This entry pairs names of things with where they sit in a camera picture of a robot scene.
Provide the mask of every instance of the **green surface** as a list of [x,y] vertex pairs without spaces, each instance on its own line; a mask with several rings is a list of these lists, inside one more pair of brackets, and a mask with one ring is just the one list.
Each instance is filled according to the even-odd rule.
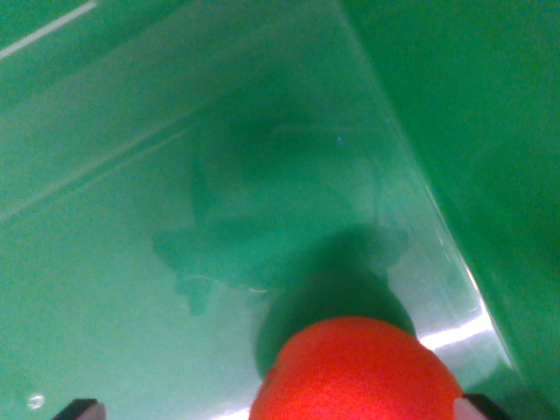
[[558,4],[348,12],[527,383],[508,403],[557,415]]
[[[77,6],[3,2],[0,48]],[[470,6],[107,0],[0,59],[0,417],[247,418],[290,335],[354,314],[553,418],[555,62],[531,108],[499,65],[537,44],[495,54],[544,12],[496,41]]]

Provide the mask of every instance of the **green background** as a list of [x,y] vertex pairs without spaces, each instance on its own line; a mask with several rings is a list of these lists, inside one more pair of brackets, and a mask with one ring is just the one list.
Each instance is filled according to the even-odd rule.
[[[0,50],[82,4],[2,2]],[[558,418],[559,16],[106,0],[0,59],[0,415],[243,418],[354,314]]]

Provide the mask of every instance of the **orange ball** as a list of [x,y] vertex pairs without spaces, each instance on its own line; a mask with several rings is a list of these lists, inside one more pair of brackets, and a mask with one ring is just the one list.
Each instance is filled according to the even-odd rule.
[[452,420],[463,391],[430,350],[369,318],[333,318],[283,347],[249,420]]

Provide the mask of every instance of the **green floor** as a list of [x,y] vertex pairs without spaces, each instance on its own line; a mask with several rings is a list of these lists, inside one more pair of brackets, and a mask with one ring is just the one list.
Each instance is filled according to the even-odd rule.
[[0,418],[84,396],[109,419],[247,418],[290,335],[352,314],[522,412],[528,379],[337,3],[87,4],[0,59]]

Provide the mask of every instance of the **red ball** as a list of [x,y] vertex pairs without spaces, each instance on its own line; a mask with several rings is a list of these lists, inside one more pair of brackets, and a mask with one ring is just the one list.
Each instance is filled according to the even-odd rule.
[[249,420],[452,420],[462,395],[447,367],[406,332],[333,318],[284,345]]

